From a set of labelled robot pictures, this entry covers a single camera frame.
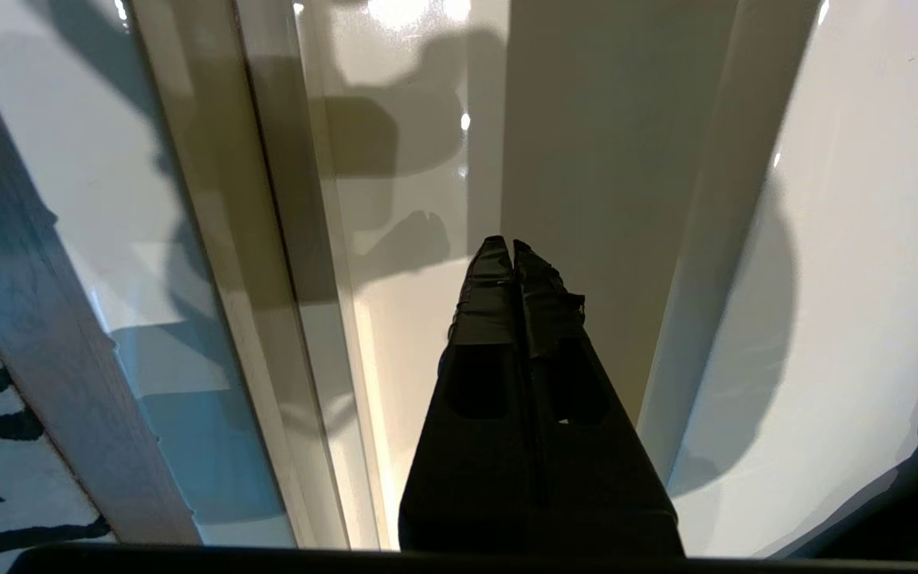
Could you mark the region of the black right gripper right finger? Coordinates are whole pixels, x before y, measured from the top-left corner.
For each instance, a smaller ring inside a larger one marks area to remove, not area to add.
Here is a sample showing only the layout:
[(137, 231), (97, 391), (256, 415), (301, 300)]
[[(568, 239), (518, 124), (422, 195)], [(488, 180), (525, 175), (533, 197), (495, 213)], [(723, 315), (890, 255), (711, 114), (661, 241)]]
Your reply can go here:
[(584, 328), (584, 299), (525, 242), (515, 276), (528, 352), (535, 528), (547, 551), (682, 556), (677, 513)]

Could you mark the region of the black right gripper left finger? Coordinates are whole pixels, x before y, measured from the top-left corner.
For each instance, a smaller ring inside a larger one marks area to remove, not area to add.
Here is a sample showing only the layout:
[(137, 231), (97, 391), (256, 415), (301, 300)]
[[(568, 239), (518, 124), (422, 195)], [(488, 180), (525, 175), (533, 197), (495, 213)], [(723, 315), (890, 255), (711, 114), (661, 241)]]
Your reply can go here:
[(405, 552), (542, 552), (506, 241), (464, 276), (398, 507)]

